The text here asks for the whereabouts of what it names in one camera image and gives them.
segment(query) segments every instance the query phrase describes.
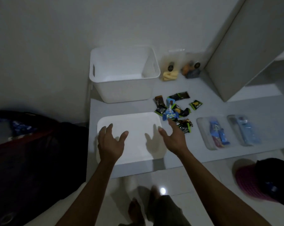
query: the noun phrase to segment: pants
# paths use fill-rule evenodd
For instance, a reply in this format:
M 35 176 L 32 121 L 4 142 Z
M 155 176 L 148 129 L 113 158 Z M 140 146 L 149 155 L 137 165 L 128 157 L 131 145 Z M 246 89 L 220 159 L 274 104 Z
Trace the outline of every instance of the pants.
M 191 226 L 182 210 L 173 202 L 169 195 L 160 196 L 147 210 L 148 220 L 153 226 Z M 144 226 L 145 224 L 119 224 L 119 226 Z

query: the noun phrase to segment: person's left hand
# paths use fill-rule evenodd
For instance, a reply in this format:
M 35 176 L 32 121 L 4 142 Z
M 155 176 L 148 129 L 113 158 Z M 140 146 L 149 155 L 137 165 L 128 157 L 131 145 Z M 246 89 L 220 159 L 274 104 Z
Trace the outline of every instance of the person's left hand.
M 98 136 L 98 149 L 101 161 L 115 164 L 122 156 L 128 131 L 122 133 L 119 141 L 117 141 L 111 133 L 112 129 L 113 124 L 110 124 L 107 128 L 106 126 L 102 127 Z

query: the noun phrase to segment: leg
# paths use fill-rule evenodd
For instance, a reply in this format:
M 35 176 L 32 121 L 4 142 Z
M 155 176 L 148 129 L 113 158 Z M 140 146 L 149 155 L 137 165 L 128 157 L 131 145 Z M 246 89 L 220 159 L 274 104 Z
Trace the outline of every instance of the leg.
M 154 226 L 191 226 L 183 215 L 182 210 L 177 207 L 171 197 L 169 195 L 161 196 L 155 186 L 151 188 L 146 215 L 148 220 L 153 222 Z
M 130 219 L 132 220 L 131 224 L 127 226 L 144 226 L 145 221 L 141 211 L 141 206 L 138 203 L 136 198 L 133 198 L 131 203 L 129 204 L 128 214 Z

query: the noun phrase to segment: floor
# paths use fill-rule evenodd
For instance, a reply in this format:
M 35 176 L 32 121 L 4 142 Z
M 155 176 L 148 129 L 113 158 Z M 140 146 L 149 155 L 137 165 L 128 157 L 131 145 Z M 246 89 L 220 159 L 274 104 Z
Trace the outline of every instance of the floor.
M 232 171 L 257 160 L 278 158 L 284 160 L 280 150 L 248 156 L 223 159 L 203 163 L 203 165 L 227 188 L 261 214 L 272 225 L 284 225 L 284 206 L 246 196 L 238 188 Z M 130 223 L 127 208 L 130 200 L 136 197 L 142 211 L 147 201 L 148 189 L 153 185 L 164 188 L 166 194 L 182 209 L 191 225 L 213 225 L 206 213 L 184 167 L 155 171 L 140 175 L 111 179 L 97 219 L 96 225 L 114 225 Z

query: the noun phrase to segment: hand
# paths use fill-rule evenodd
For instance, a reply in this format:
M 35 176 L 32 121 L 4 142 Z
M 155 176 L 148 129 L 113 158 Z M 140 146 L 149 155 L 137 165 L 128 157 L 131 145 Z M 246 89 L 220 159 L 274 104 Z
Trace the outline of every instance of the hand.
M 185 134 L 174 121 L 168 119 L 168 123 L 172 127 L 171 136 L 168 136 L 164 129 L 159 128 L 159 133 L 163 137 L 164 143 L 168 150 L 177 156 L 180 156 L 182 153 L 189 152 L 186 144 Z
M 98 149 L 101 161 L 115 164 L 122 156 L 128 131 L 122 133 L 119 141 L 117 141 L 111 133 L 112 129 L 113 124 L 110 124 L 107 128 L 106 126 L 102 127 L 98 136 Z

